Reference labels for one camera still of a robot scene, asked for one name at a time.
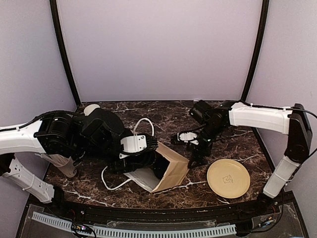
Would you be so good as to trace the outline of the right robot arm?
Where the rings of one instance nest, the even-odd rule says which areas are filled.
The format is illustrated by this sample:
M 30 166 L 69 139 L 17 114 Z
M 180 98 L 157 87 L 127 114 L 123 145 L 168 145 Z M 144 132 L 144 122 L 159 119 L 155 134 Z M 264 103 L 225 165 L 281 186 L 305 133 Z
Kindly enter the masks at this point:
M 231 126 L 247 126 L 288 136 L 283 157 L 263 188 L 264 196 L 253 203 L 253 211 L 257 215 L 265 214 L 272 207 L 271 198 L 280 193 L 302 164 L 313 155 L 313 131 L 308 116 L 314 117 L 315 114 L 305 110 L 301 104 L 273 107 L 245 101 L 224 101 L 213 108 L 200 100 L 193 105 L 189 114 L 202 128 L 198 133 L 185 132 L 179 138 L 194 144 L 195 159 L 202 152 L 208 153 L 210 145 Z

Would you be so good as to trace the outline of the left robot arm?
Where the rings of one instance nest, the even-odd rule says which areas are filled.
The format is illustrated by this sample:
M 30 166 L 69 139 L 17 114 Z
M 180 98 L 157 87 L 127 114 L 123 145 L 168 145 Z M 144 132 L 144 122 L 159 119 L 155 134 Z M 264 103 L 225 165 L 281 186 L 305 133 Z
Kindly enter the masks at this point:
M 86 155 L 105 159 L 112 173 L 124 174 L 152 165 L 157 148 L 153 134 L 130 131 L 111 111 L 96 108 L 87 115 L 51 111 L 28 123 L 1 128 L 0 175 L 50 204 L 59 216 L 66 216 L 70 206 L 63 190 L 27 170 L 16 153 L 39 154 L 71 177 L 76 173 L 75 163 Z

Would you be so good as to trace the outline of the brown paper bag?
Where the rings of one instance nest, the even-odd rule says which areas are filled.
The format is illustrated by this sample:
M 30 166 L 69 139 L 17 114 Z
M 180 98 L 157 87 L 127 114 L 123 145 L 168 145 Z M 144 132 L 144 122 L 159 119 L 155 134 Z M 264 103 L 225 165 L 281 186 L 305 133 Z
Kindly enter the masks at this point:
M 148 134 L 155 137 L 155 129 L 152 121 L 148 118 L 138 120 L 130 135 Z M 162 190 L 167 190 L 175 186 L 179 186 L 187 175 L 189 160 L 177 153 L 176 151 L 165 146 L 158 141 L 158 148 L 155 151 L 143 153 L 141 155 L 153 155 L 155 161 L 155 153 L 162 154 L 170 164 L 162 179 L 156 178 L 154 172 L 148 167 L 137 169 L 133 172 L 124 173 L 128 179 L 116 187 L 109 187 L 106 183 L 104 173 L 109 172 L 107 166 L 101 172 L 101 180 L 107 190 L 117 190 L 126 183 L 133 181 L 142 189 L 149 193 L 155 193 Z

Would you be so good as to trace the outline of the stack of paper cups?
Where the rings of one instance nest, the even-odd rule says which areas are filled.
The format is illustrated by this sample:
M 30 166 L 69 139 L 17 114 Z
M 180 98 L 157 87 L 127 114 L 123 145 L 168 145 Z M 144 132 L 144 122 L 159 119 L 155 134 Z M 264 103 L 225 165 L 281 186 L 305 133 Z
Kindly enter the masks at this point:
M 84 108 L 83 110 L 84 115 L 88 116 L 90 113 L 92 113 L 95 109 L 98 109 L 98 108 L 100 108 L 98 104 L 90 104 Z

